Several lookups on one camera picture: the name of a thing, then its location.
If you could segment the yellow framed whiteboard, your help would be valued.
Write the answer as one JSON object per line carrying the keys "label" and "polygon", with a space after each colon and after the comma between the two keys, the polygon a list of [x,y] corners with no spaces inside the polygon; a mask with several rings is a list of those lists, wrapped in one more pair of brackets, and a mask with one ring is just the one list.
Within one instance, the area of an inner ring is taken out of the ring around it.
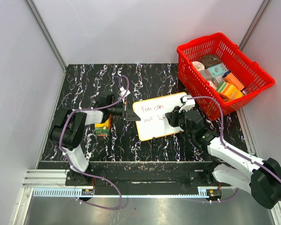
{"label": "yellow framed whiteboard", "polygon": [[140,117],[136,122],[139,139],[147,141],[182,131],[180,127],[169,125],[165,113],[172,112],[176,106],[181,107],[180,98],[185,95],[180,92],[133,103],[133,111]]}

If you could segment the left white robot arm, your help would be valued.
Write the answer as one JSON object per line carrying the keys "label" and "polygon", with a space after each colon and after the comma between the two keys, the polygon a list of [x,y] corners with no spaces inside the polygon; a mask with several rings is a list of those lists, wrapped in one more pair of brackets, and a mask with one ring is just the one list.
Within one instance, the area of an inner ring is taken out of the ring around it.
{"label": "left white robot arm", "polygon": [[66,181],[68,186],[85,186],[95,180],[91,174],[91,165],[81,148],[86,126],[105,123],[111,116],[121,117],[125,121],[141,120],[126,100],[130,91],[120,88],[120,94],[118,101],[114,100],[112,92],[99,95],[93,108],[72,110],[62,107],[57,110],[48,136],[70,163]]}

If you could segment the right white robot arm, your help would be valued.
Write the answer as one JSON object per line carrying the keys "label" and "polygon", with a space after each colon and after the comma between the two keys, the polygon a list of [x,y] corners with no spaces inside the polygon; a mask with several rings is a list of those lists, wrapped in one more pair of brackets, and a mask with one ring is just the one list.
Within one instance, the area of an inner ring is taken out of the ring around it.
{"label": "right white robot arm", "polygon": [[217,182],[235,186],[251,194],[266,209],[281,201],[281,166],[273,158],[267,160],[250,155],[225,142],[221,136],[208,129],[196,110],[180,110],[176,106],[165,114],[172,127],[181,128],[199,150],[223,161],[204,173],[206,184]]}

